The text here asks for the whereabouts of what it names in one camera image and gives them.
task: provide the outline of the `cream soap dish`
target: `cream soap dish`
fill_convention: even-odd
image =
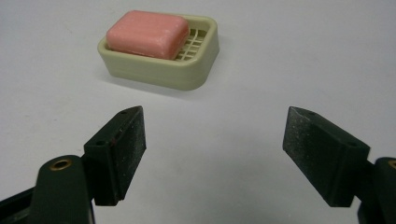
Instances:
[[[188,22],[190,34],[174,60],[115,51],[104,37],[98,51],[110,75],[181,91],[202,86],[219,53],[217,23],[208,17],[178,16]]]

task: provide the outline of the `black plastic part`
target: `black plastic part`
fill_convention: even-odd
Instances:
[[[141,106],[118,113],[84,145],[83,160],[96,205],[116,205],[125,198],[145,149]]]
[[[32,201],[33,189],[27,189],[19,194],[0,202],[0,223],[26,223]]]
[[[386,223],[396,223],[396,159],[376,160],[373,180]]]
[[[349,207],[370,148],[321,115],[290,107],[283,149],[332,207]]]
[[[366,166],[361,170],[355,192],[355,195],[364,203],[364,210],[371,211],[373,214],[380,210],[379,201],[374,189],[374,167],[369,161],[366,162]]]
[[[40,168],[28,223],[94,223],[80,157],[59,157]]]
[[[386,224],[381,209],[374,209],[361,203],[358,210],[358,220],[360,224]]]

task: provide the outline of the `plastic soap dish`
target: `plastic soap dish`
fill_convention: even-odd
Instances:
[[[179,16],[189,23],[190,36],[174,61],[113,51],[104,37],[98,51],[110,75],[181,91],[202,86],[219,53],[218,26],[208,17]]]

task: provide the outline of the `white surface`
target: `white surface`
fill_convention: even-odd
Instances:
[[[175,91],[111,77],[96,51],[127,10],[209,16],[206,84]],[[396,3],[1,1],[0,200],[142,105],[148,150],[126,200],[96,223],[358,223],[330,208],[282,150],[288,107],[318,112],[395,157]]]

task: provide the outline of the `soap bar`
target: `soap bar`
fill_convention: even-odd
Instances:
[[[180,16],[134,10],[107,31],[106,41],[115,51],[174,60],[189,34]]]

